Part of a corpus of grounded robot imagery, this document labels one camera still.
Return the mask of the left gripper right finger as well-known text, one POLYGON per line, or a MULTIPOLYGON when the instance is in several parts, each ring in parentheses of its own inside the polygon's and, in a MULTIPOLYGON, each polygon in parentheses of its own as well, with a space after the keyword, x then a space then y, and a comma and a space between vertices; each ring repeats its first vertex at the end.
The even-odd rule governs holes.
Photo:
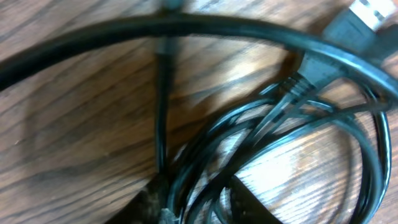
POLYGON ((282 224, 235 175, 229 182, 233 222, 238 224, 282 224))

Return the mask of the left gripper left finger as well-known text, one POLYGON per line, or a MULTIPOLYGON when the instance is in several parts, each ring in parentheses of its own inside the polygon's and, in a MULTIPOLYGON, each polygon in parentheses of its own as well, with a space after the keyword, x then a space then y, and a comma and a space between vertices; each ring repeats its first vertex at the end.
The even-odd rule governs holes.
POLYGON ((139 193, 105 224, 158 223, 169 192, 168 178, 157 174, 139 193))

